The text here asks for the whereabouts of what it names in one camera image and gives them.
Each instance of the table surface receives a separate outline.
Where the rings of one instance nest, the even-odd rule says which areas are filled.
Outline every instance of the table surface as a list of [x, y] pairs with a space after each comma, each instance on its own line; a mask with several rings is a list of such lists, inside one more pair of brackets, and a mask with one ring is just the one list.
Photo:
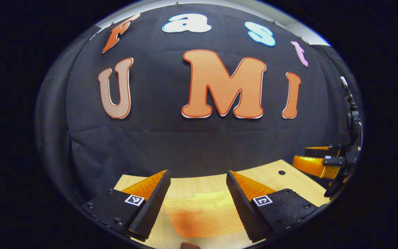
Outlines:
[[[284, 171], [285, 174], [279, 174], [278, 172], [280, 170]], [[237, 173], [249, 177], [276, 191], [284, 188], [292, 189], [316, 206], [330, 202], [329, 198], [323, 196], [325, 189], [322, 186], [283, 160], [247, 170], [241, 170]], [[143, 179], [145, 179], [145, 177], [123, 175], [117, 182], [115, 189], [121, 191]], [[178, 249], [182, 242], [198, 245], [201, 249], [243, 249], [256, 244], [251, 243], [248, 239], [239, 217], [235, 215], [237, 213], [234, 212], [236, 210], [234, 203], [231, 202], [232, 200], [228, 199], [228, 196], [230, 196], [230, 194], [226, 186], [226, 174], [191, 178], [171, 178], [171, 185], [150, 233], [150, 237], [145, 242], [134, 240], [157, 249]], [[231, 222], [228, 223], [231, 223], [231, 227], [222, 229], [222, 221], [217, 221], [210, 224], [210, 229], [204, 229], [204, 223], [198, 222], [197, 227], [190, 228], [190, 230], [196, 229], [196, 237], [199, 236], [202, 238], [184, 238], [179, 235], [179, 233], [181, 233], [184, 236], [186, 236], [186, 234], [191, 236], [191, 231], [186, 230], [185, 226], [182, 227], [179, 222], [180, 220], [182, 221], [182, 219], [176, 219], [174, 215], [181, 212], [185, 214], [190, 210], [191, 215], [187, 215], [183, 218], [185, 219], [185, 223], [191, 223], [194, 219], [199, 221], [203, 216], [213, 216], [213, 209], [207, 208], [207, 206], [220, 209], [216, 211], [216, 214], [218, 212], [220, 212], [220, 214], [225, 214], [222, 215], [221, 219], [226, 219], [227, 221], [228, 219], [232, 219]], [[204, 209], [202, 212], [199, 212], [202, 216], [198, 216], [198, 209], [201, 208]], [[214, 233], [215, 236], [210, 236], [205, 234], [208, 230], [221, 230], [221, 233], [219, 235]]]

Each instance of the black mount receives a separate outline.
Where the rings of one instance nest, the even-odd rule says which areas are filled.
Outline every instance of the black mount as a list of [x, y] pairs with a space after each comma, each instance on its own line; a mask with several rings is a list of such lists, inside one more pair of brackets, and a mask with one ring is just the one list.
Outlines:
[[109, 189], [82, 205], [82, 209], [107, 227], [145, 242], [156, 222], [170, 183], [170, 173], [167, 170], [147, 201], [144, 197]]
[[332, 181], [331, 186], [325, 192], [325, 197], [333, 197], [340, 190], [343, 183], [348, 181], [354, 167], [357, 166], [357, 161], [360, 157], [363, 144], [363, 125], [360, 119], [359, 109], [354, 101], [354, 97], [348, 92], [348, 83], [344, 77], [341, 77], [342, 89], [348, 97], [350, 104], [349, 111], [347, 112], [347, 128], [350, 137], [349, 145], [339, 145], [341, 150], [340, 155], [344, 157], [345, 163], [341, 166], [336, 178]]
[[253, 243], [289, 233], [318, 209], [291, 189], [249, 201], [230, 171], [227, 172], [226, 184], [248, 238]]

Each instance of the black backdrop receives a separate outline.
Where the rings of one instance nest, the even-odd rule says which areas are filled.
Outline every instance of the black backdrop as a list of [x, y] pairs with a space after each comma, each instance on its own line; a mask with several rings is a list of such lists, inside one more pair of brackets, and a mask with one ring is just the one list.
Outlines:
[[[116, 248], [123, 241], [82, 217], [49, 180], [34, 141], [40, 82], [74, 38], [125, 4], [55, 1], [0, 3], [0, 248]], [[284, 247], [398, 244], [398, 3], [278, 1], [321, 33], [357, 76], [367, 110], [366, 167], [344, 205], [280, 241]]]
[[[205, 33], [161, 30], [170, 17], [183, 13], [207, 16], [212, 29]], [[253, 41], [244, 26], [247, 21], [268, 27], [276, 45]], [[347, 144], [349, 105], [340, 76], [349, 83], [366, 124], [358, 85], [335, 50], [310, 47], [298, 36], [252, 14], [209, 4], [145, 11], [120, 42], [102, 54], [116, 25], [88, 41], [98, 31], [91, 27], [73, 41], [52, 65], [38, 95], [38, 151], [60, 191], [75, 205], [112, 188], [123, 174], [150, 176], [169, 169], [172, 177], [217, 175], [279, 159], [292, 164], [293, 156], [303, 155], [305, 147]], [[300, 42], [308, 67], [300, 63], [290, 41]], [[182, 117], [191, 74], [182, 55], [191, 49], [217, 52], [230, 74], [244, 57], [264, 61], [263, 116], [239, 119], [232, 113], [220, 117], [213, 112], [205, 119]], [[128, 57], [134, 59], [130, 69], [132, 107], [126, 118], [117, 120], [102, 107], [97, 78], [99, 72]], [[282, 118], [288, 97], [287, 72], [302, 79], [298, 115], [292, 120]], [[115, 74], [110, 86], [112, 101], [118, 103]], [[210, 93], [207, 99], [215, 110]], [[313, 178], [327, 187], [328, 181]]]

